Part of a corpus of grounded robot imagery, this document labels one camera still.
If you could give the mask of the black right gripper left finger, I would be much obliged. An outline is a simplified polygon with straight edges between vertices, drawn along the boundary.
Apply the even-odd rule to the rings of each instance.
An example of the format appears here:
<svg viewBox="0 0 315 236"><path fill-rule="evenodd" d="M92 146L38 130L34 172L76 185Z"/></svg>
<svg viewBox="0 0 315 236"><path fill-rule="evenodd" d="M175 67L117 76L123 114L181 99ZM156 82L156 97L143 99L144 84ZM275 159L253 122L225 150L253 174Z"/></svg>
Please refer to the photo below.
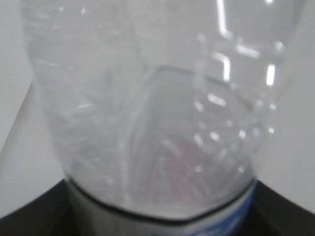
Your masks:
<svg viewBox="0 0 315 236"><path fill-rule="evenodd" d="M79 236L64 180L0 219L2 236Z"/></svg>

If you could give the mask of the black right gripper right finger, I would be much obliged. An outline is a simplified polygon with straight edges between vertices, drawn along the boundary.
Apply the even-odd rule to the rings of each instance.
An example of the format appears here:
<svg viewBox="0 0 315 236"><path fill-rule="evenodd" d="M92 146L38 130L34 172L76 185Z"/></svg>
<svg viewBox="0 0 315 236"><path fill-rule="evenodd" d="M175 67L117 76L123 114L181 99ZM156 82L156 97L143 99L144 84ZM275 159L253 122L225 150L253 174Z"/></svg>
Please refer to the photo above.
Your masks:
<svg viewBox="0 0 315 236"><path fill-rule="evenodd" d="M314 236L315 215L258 182L244 236Z"/></svg>

